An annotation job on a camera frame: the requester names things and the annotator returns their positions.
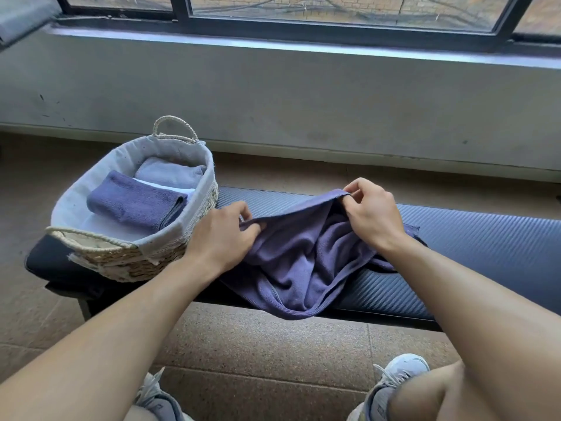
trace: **wicker basket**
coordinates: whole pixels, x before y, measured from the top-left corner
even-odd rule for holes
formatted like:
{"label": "wicker basket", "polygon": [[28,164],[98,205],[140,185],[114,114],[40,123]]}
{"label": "wicker basket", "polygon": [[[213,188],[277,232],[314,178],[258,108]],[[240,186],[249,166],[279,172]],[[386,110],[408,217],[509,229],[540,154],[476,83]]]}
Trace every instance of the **wicker basket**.
{"label": "wicker basket", "polygon": [[[158,134],[164,120],[175,120],[190,131],[190,137]],[[133,176],[150,156],[172,162],[207,166],[197,189],[179,217],[164,229],[137,241],[123,241],[80,229],[88,194],[112,170]],[[47,233],[74,252],[69,258],[88,269],[119,282],[146,281],[156,276],[171,261],[180,258],[193,233],[193,227],[216,206],[218,186],[214,177],[212,153],[185,121],[170,115],[154,123],[150,136],[131,140],[113,149],[76,181],[59,199]]]}

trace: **textured black vinyl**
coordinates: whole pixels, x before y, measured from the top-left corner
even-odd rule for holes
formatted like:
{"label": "textured black vinyl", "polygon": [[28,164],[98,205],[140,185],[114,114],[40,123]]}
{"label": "textured black vinyl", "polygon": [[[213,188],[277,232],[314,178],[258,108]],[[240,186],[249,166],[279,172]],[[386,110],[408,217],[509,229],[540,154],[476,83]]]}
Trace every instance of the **textured black vinyl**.
{"label": "textured black vinyl", "polygon": [[[247,201],[255,217],[282,212],[307,195],[221,187],[218,206]],[[561,314],[561,220],[483,214],[415,205],[398,205],[403,220],[420,226],[419,235],[435,251],[485,275],[557,314]],[[26,267],[55,284],[83,283],[120,292],[139,284],[105,279],[67,260],[68,249],[43,238]],[[220,282],[198,298],[217,304],[246,306]],[[324,316],[438,329],[430,313],[403,278],[362,269],[347,281]]]}

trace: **gray wall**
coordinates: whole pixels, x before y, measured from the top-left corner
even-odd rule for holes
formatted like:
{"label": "gray wall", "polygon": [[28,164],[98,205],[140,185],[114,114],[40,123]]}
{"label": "gray wall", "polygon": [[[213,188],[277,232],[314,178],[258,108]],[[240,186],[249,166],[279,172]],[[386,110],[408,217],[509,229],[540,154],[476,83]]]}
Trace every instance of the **gray wall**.
{"label": "gray wall", "polygon": [[0,122],[561,170],[561,72],[61,36],[0,56]]}

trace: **shoe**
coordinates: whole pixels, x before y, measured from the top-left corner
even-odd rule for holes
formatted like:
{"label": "shoe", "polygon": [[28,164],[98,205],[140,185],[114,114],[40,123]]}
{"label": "shoe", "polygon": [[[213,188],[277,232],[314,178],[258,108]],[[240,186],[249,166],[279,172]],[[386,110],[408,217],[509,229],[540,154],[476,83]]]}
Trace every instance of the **shoe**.
{"label": "shoe", "polygon": [[421,356],[406,353],[394,358],[385,368],[374,365],[382,378],[357,406],[347,421],[388,421],[388,402],[396,389],[408,379],[430,371],[429,364]]}
{"label": "shoe", "polygon": [[164,368],[161,368],[155,375],[146,374],[143,385],[136,393],[134,405],[152,412],[158,421],[193,421],[181,411],[177,400],[160,388],[163,373]]}

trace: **person's left arm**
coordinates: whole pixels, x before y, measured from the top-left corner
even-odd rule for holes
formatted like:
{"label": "person's left arm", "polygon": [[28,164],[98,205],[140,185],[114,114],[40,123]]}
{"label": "person's left arm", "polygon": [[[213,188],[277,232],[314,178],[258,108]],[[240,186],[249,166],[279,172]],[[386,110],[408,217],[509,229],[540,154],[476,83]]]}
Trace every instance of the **person's left arm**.
{"label": "person's left arm", "polygon": [[6,421],[122,421],[158,350],[193,299],[238,264],[261,231],[244,202],[212,210],[185,255],[0,385]]}

